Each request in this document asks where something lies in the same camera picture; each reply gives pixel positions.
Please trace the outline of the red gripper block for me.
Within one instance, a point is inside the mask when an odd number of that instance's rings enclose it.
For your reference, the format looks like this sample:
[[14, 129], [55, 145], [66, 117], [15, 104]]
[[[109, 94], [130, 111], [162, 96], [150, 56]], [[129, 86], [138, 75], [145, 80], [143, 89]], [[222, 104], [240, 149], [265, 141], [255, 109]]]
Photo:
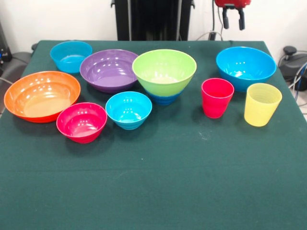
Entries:
[[223, 24], [224, 29], [229, 28], [229, 20], [227, 17], [227, 8], [237, 9], [239, 13], [239, 29], [242, 31], [245, 29], [245, 14], [243, 8], [251, 3], [251, 0], [215, 0], [215, 4], [223, 8]]

